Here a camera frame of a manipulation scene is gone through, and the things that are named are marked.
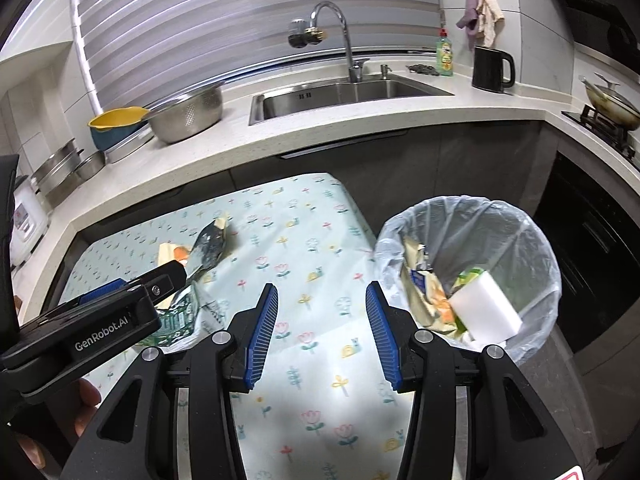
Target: human hand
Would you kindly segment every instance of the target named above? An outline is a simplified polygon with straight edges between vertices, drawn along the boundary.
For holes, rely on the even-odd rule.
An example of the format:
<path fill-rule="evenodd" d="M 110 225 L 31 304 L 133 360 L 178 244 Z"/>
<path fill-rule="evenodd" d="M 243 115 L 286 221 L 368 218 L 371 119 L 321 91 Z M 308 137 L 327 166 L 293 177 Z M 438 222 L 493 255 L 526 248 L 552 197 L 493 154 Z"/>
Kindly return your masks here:
<path fill-rule="evenodd" d="M 89 421 L 98 410 L 95 406 L 100 403 L 102 397 L 96 387 L 86 379 L 80 379 L 78 381 L 78 387 L 80 390 L 82 406 L 74 420 L 74 429 L 76 430 L 76 435 L 81 436 L 89 424 Z M 39 444 L 32 438 L 19 433 L 16 433 L 15 438 L 33 465 L 38 469 L 43 469 L 45 466 L 45 459 Z"/>

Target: stove burner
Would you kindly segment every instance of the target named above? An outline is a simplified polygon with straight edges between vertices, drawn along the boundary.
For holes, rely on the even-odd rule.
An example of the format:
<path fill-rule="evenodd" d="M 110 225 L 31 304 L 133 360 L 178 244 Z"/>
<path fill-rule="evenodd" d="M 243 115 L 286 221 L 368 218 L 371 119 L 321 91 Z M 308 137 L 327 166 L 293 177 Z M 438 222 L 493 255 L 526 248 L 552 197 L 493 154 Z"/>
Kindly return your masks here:
<path fill-rule="evenodd" d="M 576 112 L 562 112 L 562 114 L 600 137 L 630 162 L 633 161 L 636 150 L 629 144 L 629 131 L 619 124 L 598 113 L 589 105 L 584 105 L 581 114 Z"/>

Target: trash bag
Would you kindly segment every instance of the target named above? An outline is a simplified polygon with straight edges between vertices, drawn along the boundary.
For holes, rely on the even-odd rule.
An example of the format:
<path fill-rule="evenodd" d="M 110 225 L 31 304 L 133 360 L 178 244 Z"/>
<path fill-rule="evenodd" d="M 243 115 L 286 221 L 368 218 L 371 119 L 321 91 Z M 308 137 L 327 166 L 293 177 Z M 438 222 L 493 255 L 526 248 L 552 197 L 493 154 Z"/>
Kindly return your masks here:
<path fill-rule="evenodd" d="M 560 269 L 545 235 L 524 211 L 499 200 L 439 196 L 388 220 L 376 243 L 376 275 L 389 304 L 409 310 L 400 279 L 404 236 L 426 246 L 447 294 L 460 272 L 491 272 L 523 321 L 506 343 L 514 362 L 523 363 L 544 344 L 558 317 Z"/>

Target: purple towel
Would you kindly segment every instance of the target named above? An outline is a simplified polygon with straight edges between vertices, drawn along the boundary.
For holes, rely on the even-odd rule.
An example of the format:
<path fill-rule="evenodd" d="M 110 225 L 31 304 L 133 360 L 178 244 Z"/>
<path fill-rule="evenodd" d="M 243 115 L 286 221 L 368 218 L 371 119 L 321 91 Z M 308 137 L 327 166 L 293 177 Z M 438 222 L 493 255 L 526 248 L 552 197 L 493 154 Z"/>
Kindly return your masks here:
<path fill-rule="evenodd" d="M 465 15 L 456 23 L 458 28 L 466 29 L 466 38 L 469 42 L 469 50 L 476 46 L 476 34 L 478 33 L 478 2 L 480 0 L 466 0 Z"/>

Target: striped roller blind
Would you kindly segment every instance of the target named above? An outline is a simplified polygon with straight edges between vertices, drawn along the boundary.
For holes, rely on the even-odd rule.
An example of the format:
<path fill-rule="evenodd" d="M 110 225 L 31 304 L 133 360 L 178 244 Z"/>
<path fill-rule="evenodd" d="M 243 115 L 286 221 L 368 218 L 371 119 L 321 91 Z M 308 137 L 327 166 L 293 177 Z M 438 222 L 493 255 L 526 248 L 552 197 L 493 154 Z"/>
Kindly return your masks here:
<path fill-rule="evenodd" d="M 292 54 L 342 47 L 335 15 L 329 38 L 294 50 L 293 18 L 320 0 L 72 0 L 74 33 L 97 108 L 146 105 L 191 84 Z M 438 0 L 332 0 L 350 24 L 353 46 L 434 47 Z"/>

